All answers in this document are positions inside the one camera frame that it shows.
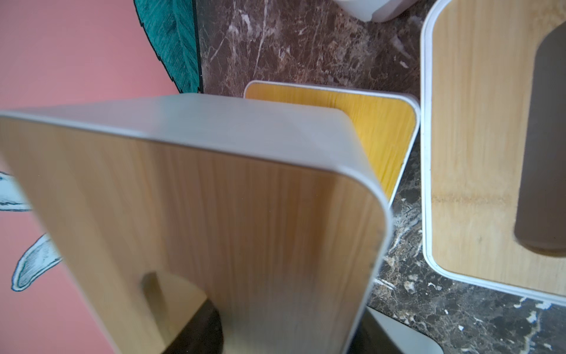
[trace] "green leaf painting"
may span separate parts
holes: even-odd
[[[202,92],[192,0],[134,0],[141,26],[180,93]]]

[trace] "white container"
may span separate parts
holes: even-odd
[[[399,16],[417,0],[334,0],[348,14],[364,21],[385,22]]]

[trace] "wood grain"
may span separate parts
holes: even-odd
[[[122,353],[167,343],[154,271],[201,288],[228,354],[340,353],[385,211],[332,172],[0,118],[0,148]]]
[[[414,108],[401,99],[252,82],[245,98],[337,108],[350,117],[375,176],[389,200],[401,177],[417,125]]]
[[[453,0],[434,26],[432,254],[458,274],[566,295],[566,259],[514,239],[535,52],[563,0]]]

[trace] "brown marble surface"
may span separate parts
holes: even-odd
[[[253,79],[419,97],[419,38],[434,0],[362,23],[331,0],[196,0],[204,92],[239,96]],[[445,353],[566,353],[566,308],[454,282],[422,255],[419,140],[395,201],[395,235],[369,305]]]

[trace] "painted leaf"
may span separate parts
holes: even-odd
[[[202,92],[192,0],[134,0],[141,26],[179,92]]]
[[[26,290],[34,280],[61,261],[48,234],[41,236],[18,261],[12,276],[12,290]]]
[[[0,211],[30,211],[31,209],[16,179],[7,173],[0,172]]]

